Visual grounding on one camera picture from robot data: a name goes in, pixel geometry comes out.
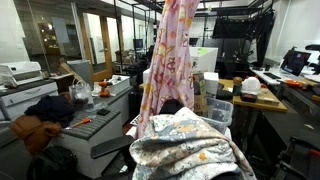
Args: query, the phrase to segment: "monitor screen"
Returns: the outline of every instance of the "monitor screen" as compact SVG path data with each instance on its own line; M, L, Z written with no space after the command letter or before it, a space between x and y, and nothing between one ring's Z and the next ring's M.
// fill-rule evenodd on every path
M299 76L303 67L308 64L310 56L311 53L290 50L283 58L281 69L295 76Z
M199 38L190 38L189 45L195 47L197 45Z
M133 47L134 47L134 49L142 49L143 48L143 39L133 39Z

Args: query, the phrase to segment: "pink floral fabric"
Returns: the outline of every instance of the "pink floral fabric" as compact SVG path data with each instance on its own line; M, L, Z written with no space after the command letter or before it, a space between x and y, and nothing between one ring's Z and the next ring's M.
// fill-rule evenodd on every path
M149 116L159 113L168 99L193 110L193 81L189 29L200 0L166 0L140 107L138 137L144 135Z

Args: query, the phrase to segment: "clothing pile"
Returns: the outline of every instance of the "clothing pile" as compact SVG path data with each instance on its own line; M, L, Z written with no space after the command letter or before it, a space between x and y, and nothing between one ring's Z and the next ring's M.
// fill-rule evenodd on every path
M29 153L35 155L61 132L61 128L69 126L74 113L69 96L44 96L36 105L30 106L25 115L18 117L10 129L24 140Z
M227 172L256 179L239 148L186 107L151 116L130 153L137 162L133 179L212 179Z

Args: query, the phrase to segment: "brown jacket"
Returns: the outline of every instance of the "brown jacket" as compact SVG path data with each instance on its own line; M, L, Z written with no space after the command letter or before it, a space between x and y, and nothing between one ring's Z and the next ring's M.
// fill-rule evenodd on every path
M61 132L60 123L40 121L37 116L22 115L11 125L10 129L24 144L31 155L42 151L49 144L52 137Z

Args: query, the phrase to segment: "doorway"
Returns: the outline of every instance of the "doorway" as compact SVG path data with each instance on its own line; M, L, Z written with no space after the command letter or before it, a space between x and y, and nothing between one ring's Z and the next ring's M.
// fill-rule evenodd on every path
M90 61L94 82L112 77L112 57L107 16L79 10L86 59Z

